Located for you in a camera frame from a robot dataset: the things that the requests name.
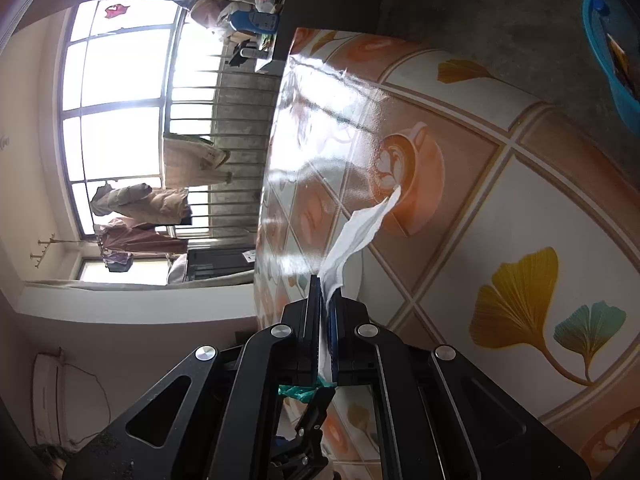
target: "black metal bracket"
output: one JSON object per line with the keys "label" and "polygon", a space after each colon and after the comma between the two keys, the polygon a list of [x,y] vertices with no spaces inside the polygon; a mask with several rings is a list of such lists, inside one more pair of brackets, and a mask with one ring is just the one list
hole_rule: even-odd
{"label": "black metal bracket", "polygon": [[328,463],[318,388],[296,437],[276,437],[280,384],[314,386],[320,323],[337,386],[374,394],[385,480],[586,480],[584,462],[456,349],[405,345],[338,291],[308,298],[242,347],[190,354],[96,436],[64,480],[310,480]]}

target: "white tissue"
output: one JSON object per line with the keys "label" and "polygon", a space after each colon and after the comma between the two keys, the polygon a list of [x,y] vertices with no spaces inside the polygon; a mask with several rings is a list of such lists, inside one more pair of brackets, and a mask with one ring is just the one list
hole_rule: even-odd
{"label": "white tissue", "polygon": [[[354,211],[349,221],[343,226],[334,246],[329,250],[329,254],[318,272],[322,297],[326,305],[329,304],[334,292],[344,285],[342,272],[348,257],[369,245],[380,230],[385,215],[398,202],[400,192],[400,186],[396,186],[391,196],[385,198],[379,204],[367,209]],[[331,372],[331,354],[326,334],[326,319],[321,319],[320,321],[318,374],[326,382],[334,382]]]}

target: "window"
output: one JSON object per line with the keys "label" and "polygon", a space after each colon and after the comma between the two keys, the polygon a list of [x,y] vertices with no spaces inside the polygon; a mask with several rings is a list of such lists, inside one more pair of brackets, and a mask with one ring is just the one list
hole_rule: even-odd
{"label": "window", "polygon": [[102,260],[84,260],[78,279],[94,283],[140,283],[142,285],[166,285],[169,272],[167,259],[135,260],[127,272],[109,272]]}
{"label": "window", "polygon": [[[113,6],[125,12],[107,18]],[[222,50],[220,40],[171,1],[78,7],[62,71],[60,131],[69,197],[84,237],[94,235],[94,224],[119,216],[91,212],[100,186],[162,186],[163,132],[210,136]],[[193,225],[176,228],[177,235],[207,237],[207,188],[191,190]]]}

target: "black cabinet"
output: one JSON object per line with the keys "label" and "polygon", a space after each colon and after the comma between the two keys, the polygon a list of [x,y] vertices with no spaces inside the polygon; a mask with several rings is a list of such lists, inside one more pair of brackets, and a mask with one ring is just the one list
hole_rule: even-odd
{"label": "black cabinet", "polygon": [[248,262],[242,253],[254,249],[255,246],[252,245],[189,249],[185,281],[205,280],[252,270],[255,263]]}

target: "power cord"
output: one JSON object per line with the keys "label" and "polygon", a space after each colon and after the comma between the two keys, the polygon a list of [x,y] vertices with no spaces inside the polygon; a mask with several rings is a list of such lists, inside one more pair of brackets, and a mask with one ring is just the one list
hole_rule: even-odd
{"label": "power cord", "polygon": [[[98,379],[98,376],[96,374],[92,374],[91,372],[87,372],[86,370],[83,370],[81,367],[73,365],[71,363],[64,363],[64,366],[71,366],[72,368],[75,368],[76,370],[79,370],[91,377],[93,377],[95,379],[95,382],[98,383],[98,386],[100,386],[100,389],[102,390],[102,394],[104,395],[104,401],[107,403],[107,410],[109,412],[109,421],[107,422],[107,426],[109,424],[111,424],[111,405],[109,404],[109,398],[107,397],[107,391],[104,389],[104,386],[102,386],[102,383],[100,382],[100,379]],[[96,433],[92,433],[91,435],[87,435],[85,437],[82,437],[80,440],[71,440],[69,439],[69,442],[74,446],[74,447],[78,447],[80,444],[82,444],[85,440],[89,439],[89,438],[93,438],[94,436],[96,436],[97,434],[99,434],[100,431],[97,431]]]}

